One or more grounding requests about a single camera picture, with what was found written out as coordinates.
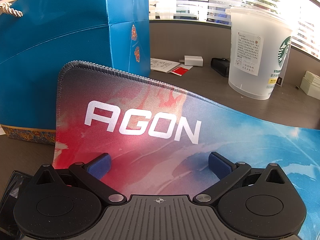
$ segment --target plastic cup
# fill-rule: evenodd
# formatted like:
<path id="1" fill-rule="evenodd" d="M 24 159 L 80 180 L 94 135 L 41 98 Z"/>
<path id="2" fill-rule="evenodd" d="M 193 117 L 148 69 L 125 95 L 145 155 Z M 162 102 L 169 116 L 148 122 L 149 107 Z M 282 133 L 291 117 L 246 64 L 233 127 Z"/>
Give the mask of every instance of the plastic cup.
<path id="1" fill-rule="evenodd" d="M 229 85 L 255 99 L 268 99 L 288 54 L 292 26 L 258 8 L 231 7 Z"/>

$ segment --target yellow label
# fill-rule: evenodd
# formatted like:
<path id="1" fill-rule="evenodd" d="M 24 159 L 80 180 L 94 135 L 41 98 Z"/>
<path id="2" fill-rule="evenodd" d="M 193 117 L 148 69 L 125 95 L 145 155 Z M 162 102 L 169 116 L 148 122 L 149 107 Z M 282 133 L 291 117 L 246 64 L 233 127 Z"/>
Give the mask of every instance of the yellow label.
<path id="1" fill-rule="evenodd" d="M 268 84 L 276 84 L 277 78 L 270 78 Z"/>

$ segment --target ridged surface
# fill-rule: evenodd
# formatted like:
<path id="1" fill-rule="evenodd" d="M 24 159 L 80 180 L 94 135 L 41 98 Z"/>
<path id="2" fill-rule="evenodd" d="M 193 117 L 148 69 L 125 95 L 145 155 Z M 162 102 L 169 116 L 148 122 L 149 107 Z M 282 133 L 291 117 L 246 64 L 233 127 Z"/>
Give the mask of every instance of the ridged surface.
<path id="1" fill-rule="evenodd" d="M 208 206 L 187 196 L 132 196 L 121 206 L 107 208 L 101 220 L 70 240 L 245 240 L 228 229 Z M 288 240 L 297 240 L 290 236 Z"/>

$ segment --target desk surface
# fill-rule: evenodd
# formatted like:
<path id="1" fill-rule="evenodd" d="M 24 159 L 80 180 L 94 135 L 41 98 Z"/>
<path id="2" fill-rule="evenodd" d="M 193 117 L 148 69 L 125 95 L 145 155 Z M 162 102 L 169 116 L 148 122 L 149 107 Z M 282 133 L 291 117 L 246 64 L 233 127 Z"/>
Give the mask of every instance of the desk surface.
<path id="1" fill-rule="evenodd" d="M 276 86 L 270 99 L 255 100 L 234 91 L 228 79 L 205 65 L 183 76 L 152 71 L 150 78 L 166 82 L 254 117 L 280 124 L 320 129 L 320 100 L 295 86 Z M 54 146 L 30 143 L 0 135 L 0 195 L 14 170 L 34 174 L 41 164 L 51 163 Z"/>

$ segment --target mouse pad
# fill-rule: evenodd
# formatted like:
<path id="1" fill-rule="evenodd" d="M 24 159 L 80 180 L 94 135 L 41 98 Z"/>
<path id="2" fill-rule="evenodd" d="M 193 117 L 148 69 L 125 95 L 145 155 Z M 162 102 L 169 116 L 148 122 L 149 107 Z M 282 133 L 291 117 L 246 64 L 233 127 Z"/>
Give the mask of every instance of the mouse pad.
<path id="1" fill-rule="evenodd" d="M 216 151 L 253 168 L 278 163 L 307 207 L 299 233 L 320 234 L 320 130 L 266 122 L 178 87 L 93 63 L 60 72 L 53 165 L 67 168 L 101 153 L 112 158 L 101 179 L 130 194 L 197 193 L 219 179 Z"/>

